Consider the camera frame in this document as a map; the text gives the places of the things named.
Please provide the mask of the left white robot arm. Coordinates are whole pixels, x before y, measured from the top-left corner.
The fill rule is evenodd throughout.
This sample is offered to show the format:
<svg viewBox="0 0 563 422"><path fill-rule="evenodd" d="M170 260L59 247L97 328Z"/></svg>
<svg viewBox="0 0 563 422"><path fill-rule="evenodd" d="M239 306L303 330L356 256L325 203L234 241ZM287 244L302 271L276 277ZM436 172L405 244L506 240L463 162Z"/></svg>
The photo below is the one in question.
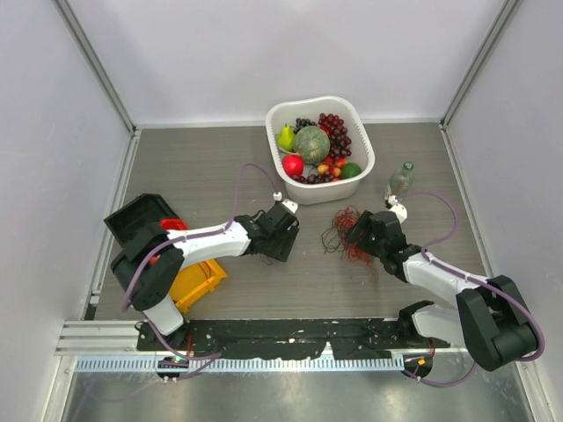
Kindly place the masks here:
<svg viewBox="0 0 563 422"><path fill-rule="evenodd" d="M170 296L184 268L210 259L264 255L285 262L299 232L298 205L276 201L259 215L239 215L204 229L166 230L153 222L122 247L111 270L125 290L125 305L142 312L157 341L179 350L187 339L184 317Z"/></svg>

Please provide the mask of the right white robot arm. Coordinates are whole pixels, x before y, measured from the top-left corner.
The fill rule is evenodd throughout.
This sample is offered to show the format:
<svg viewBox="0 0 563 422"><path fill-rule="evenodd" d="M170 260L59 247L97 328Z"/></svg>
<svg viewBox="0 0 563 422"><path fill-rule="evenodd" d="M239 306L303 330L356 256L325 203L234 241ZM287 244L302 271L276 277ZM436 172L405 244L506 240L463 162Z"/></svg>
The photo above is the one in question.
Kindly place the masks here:
<svg viewBox="0 0 563 422"><path fill-rule="evenodd" d="M451 305L417 306L397 326L400 342L416 347L438 338L462 346L489 372L515 360L538 358L545 339L515 282L504 275L486 278L464 272L408 243L402 231L405 218L392 210L366 211L346 234L349 244L378 258L388 274Z"/></svg>

